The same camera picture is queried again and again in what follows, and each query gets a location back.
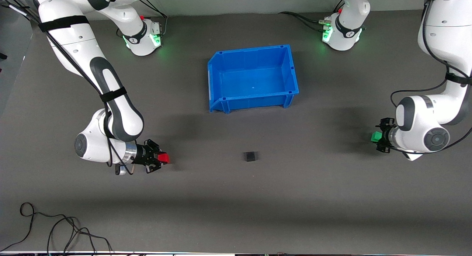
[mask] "gray table surface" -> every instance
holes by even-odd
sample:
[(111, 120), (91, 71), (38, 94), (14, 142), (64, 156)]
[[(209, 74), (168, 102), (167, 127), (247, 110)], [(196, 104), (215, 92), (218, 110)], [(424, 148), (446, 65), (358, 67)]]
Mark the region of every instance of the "gray table surface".
[[(73, 141), (101, 102), (35, 29), (1, 118), (1, 247), (27, 232), (18, 209), (29, 201), (77, 216), (115, 250), (472, 254), (472, 139), (415, 162), (368, 143), (379, 119), (394, 116), (392, 91), (444, 78), (418, 48), (420, 16), (373, 12), (348, 52), (288, 15), (172, 17), (163, 47), (145, 57), (125, 47), (111, 21), (92, 22), (145, 118), (138, 141), (155, 140), (172, 159), (123, 177), (76, 156)], [(292, 47), (300, 87), (290, 108), (208, 112), (214, 52), (278, 44)], [(470, 125), (450, 127), (453, 140)], [(261, 158), (244, 162), (246, 151)], [(37, 218), (11, 249), (45, 249), (54, 222)], [(58, 228), (56, 249), (68, 234)], [(74, 249), (88, 250), (87, 240)]]

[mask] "black object on floor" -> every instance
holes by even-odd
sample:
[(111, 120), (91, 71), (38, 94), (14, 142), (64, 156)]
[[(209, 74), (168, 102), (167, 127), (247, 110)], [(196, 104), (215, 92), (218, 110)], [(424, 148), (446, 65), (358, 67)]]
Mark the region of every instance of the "black object on floor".
[(256, 152), (245, 152), (246, 162), (253, 162), (256, 160)]

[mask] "blue plastic bin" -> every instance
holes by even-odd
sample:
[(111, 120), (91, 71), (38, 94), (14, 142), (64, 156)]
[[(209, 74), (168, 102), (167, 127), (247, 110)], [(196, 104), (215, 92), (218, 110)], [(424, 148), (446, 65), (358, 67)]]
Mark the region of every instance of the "blue plastic bin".
[(209, 111), (283, 105), (298, 94), (289, 45), (219, 51), (208, 61)]

